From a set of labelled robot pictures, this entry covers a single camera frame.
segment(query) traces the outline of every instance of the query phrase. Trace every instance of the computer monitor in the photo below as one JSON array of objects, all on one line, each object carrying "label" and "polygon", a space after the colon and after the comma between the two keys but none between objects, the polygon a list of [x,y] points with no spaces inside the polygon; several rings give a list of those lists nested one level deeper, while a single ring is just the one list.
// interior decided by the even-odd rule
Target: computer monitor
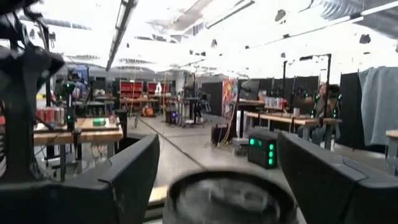
[{"label": "computer monitor", "polygon": [[260,80],[247,80],[241,84],[240,99],[258,100]]}]

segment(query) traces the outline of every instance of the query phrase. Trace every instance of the red can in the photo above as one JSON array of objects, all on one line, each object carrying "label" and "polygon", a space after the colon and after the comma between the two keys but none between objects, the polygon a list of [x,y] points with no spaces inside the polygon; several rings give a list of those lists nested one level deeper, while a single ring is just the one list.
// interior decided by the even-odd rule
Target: red can
[{"label": "red can", "polygon": [[55,110],[54,108],[48,107],[45,109],[45,122],[48,124],[55,122]]},{"label": "red can", "polygon": [[36,117],[40,118],[42,121],[45,121],[45,109],[44,108],[37,109]]}]

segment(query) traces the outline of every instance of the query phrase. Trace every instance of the mural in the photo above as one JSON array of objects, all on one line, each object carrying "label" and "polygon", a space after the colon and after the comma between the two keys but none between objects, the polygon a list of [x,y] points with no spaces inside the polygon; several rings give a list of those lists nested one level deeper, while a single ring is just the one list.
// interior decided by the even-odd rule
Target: mural
[{"label": "mural", "polygon": [[223,80],[223,117],[231,119],[233,113],[232,101],[236,100],[238,94],[238,83],[236,79]]}]

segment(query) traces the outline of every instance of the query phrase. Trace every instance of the orange object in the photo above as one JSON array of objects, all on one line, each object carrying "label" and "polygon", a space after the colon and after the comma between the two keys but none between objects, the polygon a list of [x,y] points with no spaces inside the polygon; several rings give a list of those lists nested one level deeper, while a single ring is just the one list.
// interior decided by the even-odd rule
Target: orange object
[{"label": "orange object", "polygon": [[154,116],[154,110],[150,107],[145,107],[142,109],[142,116]]}]

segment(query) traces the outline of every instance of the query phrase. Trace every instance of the ceiling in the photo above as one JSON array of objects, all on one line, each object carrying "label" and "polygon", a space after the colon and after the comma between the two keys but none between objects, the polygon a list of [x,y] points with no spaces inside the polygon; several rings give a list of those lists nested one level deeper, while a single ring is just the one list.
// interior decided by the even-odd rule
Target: ceiling
[{"label": "ceiling", "polygon": [[[380,59],[386,57],[380,55],[388,54],[388,58],[394,58],[388,59],[390,62],[398,59],[395,53],[398,11],[395,9],[366,16],[356,24],[342,24],[274,42],[285,34],[294,35],[324,26],[347,13],[391,0],[256,0],[233,16],[225,17],[245,2],[250,0],[139,1],[130,17],[113,67],[124,70],[126,66],[144,67],[160,72],[190,64],[191,67],[202,67],[202,72],[206,68],[219,68],[223,72],[263,77],[280,73],[282,61],[285,60],[280,57],[281,53],[289,58],[332,53],[335,73],[346,67],[387,63]],[[68,56],[69,62],[105,67],[120,3],[108,0],[46,0],[34,9],[43,13],[50,24],[50,31],[57,35],[52,48],[54,52]],[[282,23],[275,22],[279,9],[287,12]],[[206,28],[219,18],[222,18],[220,23]],[[361,34],[370,34],[372,42],[359,44]],[[211,47],[214,39],[218,43],[215,48]],[[195,55],[201,52],[206,52],[206,56]],[[364,56],[363,52],[372,54]]]}]

